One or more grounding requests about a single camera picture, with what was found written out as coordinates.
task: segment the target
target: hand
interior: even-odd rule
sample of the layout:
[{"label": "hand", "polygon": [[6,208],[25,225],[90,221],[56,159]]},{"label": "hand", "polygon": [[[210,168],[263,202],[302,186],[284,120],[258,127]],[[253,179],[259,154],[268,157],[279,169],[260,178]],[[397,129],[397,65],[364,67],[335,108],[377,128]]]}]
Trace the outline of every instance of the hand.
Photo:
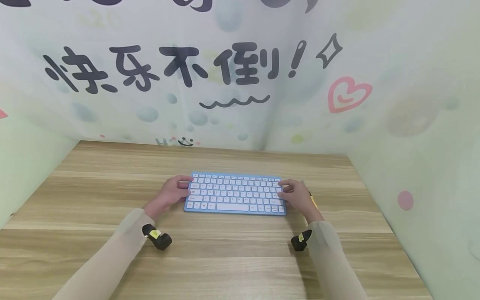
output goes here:
[{"label": "hand", "polygon": [[283,192],[278,192],[278,196],[285,199],[294,208],[299,210],[305,219],[307,219],[308,223],[324,221],[324,217],[315,207],[315,204],[310,198],[310,192],[303,182],[288,179],[280,181],[278,185],[287,186],[283,188]]},{"label": "hand", "polygon": [[193,177],[186,175],[177,175],[168,179],[155,198],[143,207],[145,214],[155,221],[172,204],[185,201],[186,197],[190,195],[188,185],[192,180]]}]

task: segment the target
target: keyboard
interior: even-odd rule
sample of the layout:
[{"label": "keyboard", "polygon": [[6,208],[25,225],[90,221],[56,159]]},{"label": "keyboard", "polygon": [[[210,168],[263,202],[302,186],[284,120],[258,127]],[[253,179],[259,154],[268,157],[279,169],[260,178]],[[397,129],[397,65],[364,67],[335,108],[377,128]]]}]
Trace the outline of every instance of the keyboard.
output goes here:
[{"label": "keyboard", "polygon": [[284,216],[280,177],[193,172],[184,211]]}]

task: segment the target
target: beige sleeve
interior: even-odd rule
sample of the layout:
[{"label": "beige sleeve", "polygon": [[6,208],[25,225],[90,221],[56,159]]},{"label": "beige sleeve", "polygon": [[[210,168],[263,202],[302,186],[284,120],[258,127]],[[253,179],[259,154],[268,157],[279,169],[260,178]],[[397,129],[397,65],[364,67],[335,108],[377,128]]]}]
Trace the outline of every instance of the beige sleeve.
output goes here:
[{"label": "beige sleeve", "polygon": [[367,295],[343,253],[340,238],[326,221],[308,226],[310,257],[317,270],[325,300],[365,300]]},{"label": "beige sleeve", "polygon": [[55,295],[54,300],[108,300],[146,241],[145,224],[154,224],[136,208],[120,223],[105,245]]}]

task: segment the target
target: pink heart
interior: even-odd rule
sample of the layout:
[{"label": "pink heart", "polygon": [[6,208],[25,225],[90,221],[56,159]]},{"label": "pink heart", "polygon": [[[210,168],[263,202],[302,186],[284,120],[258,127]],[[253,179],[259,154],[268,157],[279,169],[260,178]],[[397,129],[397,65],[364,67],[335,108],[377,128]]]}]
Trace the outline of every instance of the pink heart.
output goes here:
[{"label": "pink heart", "polygon": [[[339,84],[342,84],[342,83],[348,84],[347,94],[352,94],[352,93],[354,93],[358,90],[365,90],[365,95],[358,101],[354,101],[354,98],[344,99],[341,95],[339,95],[337,97],[337,100],[342,104],[350,103],[352,101],[354,101],[354,102],[351,103],[350,105],[343,106],[343,107],[340,107],[340,108],[336,108],[335,107],[335,102],[334,102],[334,91],[335,91],[336,87]],[[330,109],[330,112],[333,113],[333,114],[336,114],[336,113],[339,113],[339,112],[342,112],[342,111],[346,111],[346,110],[350,110],[350,109],[354,109],[355,107],[362,104],[368,98],[368,96],[370,96],[370,94],[372,93],[372,90],[373,90],[373,86],[370,85],[370,84],[355,85],[355,80],[353,78],[349,77],[349,76],[339,78],[332,84],[332,86],[330,87],[330,90],[328,91],[328,108]]]},{"label": "pink heart", "polygon": [[8,115],[3,110],[0,109],[0,119],[6,118],[6,117],[8,117]]}]

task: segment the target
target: wooden table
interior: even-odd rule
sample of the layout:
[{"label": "wooden table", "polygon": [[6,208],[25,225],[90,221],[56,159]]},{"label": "wooden table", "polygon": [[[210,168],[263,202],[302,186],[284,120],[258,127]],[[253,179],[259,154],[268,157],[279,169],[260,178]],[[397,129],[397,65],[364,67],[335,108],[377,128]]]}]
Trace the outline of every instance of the wooden table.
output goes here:
[{"label": "wooden table", "polygon": [[[0,299],[51,299],[171,176],[192,170],[303,179],[370,299],[431,299],[395,235],[345,156],[80,142],[0,231]],[[185,213],[157,227],[173,238],[147,242],[113,299],[322,299],[305,230],[286,217]]]}]

